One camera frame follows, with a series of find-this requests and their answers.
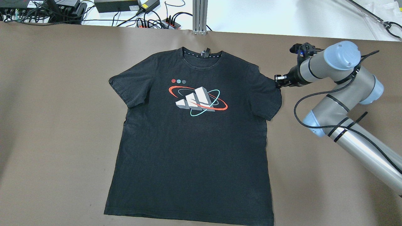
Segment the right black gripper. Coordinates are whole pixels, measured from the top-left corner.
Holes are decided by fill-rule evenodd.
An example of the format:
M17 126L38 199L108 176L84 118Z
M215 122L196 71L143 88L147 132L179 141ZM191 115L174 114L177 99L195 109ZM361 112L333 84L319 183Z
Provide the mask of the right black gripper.
M282 87L302 87L302 80L300 78L300 66L294 66L286 74L274 75L274 81L276 88Z

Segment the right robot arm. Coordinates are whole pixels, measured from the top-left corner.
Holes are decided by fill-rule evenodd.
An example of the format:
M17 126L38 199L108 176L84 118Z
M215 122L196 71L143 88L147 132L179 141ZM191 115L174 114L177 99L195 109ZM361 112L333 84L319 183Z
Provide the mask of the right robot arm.
M326 49L310 43L290 48L297 65L276 75L278 88L301 87L330 78L335 87L302 97L293 109L296 120L318 137L327 136L399 196L402 193L401 156L352 120L348 113L358 104L368 105L382 96L384 87L362 66L375 52L361 55L356 44L344 40Z

